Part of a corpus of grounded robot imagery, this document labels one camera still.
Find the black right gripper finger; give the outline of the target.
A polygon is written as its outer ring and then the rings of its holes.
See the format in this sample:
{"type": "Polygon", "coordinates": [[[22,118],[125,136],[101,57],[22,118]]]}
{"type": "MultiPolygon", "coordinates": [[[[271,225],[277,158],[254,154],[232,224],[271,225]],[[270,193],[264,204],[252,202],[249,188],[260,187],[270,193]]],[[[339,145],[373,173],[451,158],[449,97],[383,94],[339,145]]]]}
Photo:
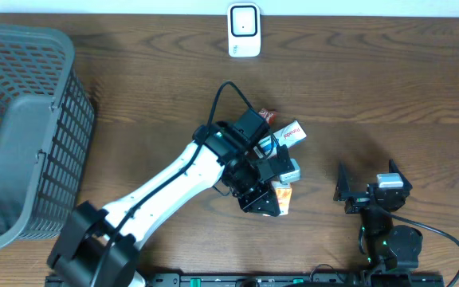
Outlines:
{"type": "Polygon", "coordinates": [[[368,201],[370,195],[366,192],[354,192],[351,191],[349,184],[349,176],[347,174],[346,167],[343,163],[339,163],[338,166],[338,177],[336,180],[335,193],[333,195],[334,201],[347,201],[354,200],[356,202],[368,201]]]}
{"type": "Polygon", "coordinates": [[[388,161],[388,171],[390,173],[395,173],[395,174],[398,174],[398,175],[401,175],[401,171],[399,170],[397,164],[395,163],[395,161],[393,161],[393,159],[390,159],[388,161]]]}

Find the orange tissue pack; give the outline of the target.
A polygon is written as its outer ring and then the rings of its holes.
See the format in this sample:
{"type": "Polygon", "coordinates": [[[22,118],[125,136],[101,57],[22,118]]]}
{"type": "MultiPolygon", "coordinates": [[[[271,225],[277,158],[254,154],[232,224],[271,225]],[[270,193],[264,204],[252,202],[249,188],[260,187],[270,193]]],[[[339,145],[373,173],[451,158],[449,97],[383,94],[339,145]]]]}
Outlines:
{"type": "Polygon", "coordinates": [[[261,213],[273,217],[287,215],[292,197],[291,184],[271,181],[265,187],[266,196],[261,213]]]}

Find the red snack wrapper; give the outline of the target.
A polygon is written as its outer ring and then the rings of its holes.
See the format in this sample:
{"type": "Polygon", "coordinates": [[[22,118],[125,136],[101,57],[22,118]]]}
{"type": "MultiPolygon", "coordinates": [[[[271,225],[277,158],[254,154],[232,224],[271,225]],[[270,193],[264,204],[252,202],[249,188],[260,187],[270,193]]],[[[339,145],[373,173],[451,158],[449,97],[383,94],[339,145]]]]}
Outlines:
{"type": "Polygon", "coordinates": [[[272,125],[277,118],[277,111],[262,108],[258,114],[265,119],[268,125],[272,125]]]}

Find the white Panadol box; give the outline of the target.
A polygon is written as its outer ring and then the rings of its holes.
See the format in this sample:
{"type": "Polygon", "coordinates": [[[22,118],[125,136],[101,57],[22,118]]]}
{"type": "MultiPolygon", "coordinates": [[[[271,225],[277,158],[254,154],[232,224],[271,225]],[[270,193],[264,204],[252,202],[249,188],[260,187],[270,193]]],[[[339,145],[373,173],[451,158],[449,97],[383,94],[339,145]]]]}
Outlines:
{"type": "Polygon", "coordinates": [[[266,136],[261,139],[257,146],[254,147],[253,150],[259,158],[263,158],[264,156],[273,157],[277,154],[277,146],[285,145],[287,148],[290,148],[307,138],[307,134],[297,120],[294,120],[292,123],[277,130],[273,134],[278,140],[278,143],[274,144],[274,148],[272,148],[271,136],[266,136]]]}

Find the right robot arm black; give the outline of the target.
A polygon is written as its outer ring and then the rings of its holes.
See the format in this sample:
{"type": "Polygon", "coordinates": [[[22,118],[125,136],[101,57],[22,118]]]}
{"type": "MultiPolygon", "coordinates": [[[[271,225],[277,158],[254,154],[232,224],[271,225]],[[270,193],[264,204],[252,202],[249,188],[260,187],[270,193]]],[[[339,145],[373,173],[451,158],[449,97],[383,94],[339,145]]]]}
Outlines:
{"type": "Polygon", "coordinates": [[[392,221],[392,213],[405,205],[411,190],[411,183],[392,159],[389,171],[376,175],[376,181],[360,192],[351,190],[346,167],[338,167],[333,199],[345,203],[345,213],[360,216],[359,250],[369,257],[373,268],[384,273],[418,268],[422,233],[392,221]]]}

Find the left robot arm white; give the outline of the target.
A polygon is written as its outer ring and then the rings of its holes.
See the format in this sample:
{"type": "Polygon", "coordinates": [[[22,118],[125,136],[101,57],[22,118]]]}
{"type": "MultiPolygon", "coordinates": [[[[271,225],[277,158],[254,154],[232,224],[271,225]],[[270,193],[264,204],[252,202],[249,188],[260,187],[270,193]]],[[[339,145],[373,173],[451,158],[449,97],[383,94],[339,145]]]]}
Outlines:
{"type": "Polygon", "coordinates": [[[271,184],[297,181],[298,163],[285,145],[272,157],[250,152],[270,132],[253,109],[236,123],[209,120],[168,167],[144,185],[97,209],[83,202],[71,213],[47,264],[68,286],[144,286],[139,254],[153,233],[181,206],[217,183],[229,188],[245,213],[280,214],[271,184]]]}

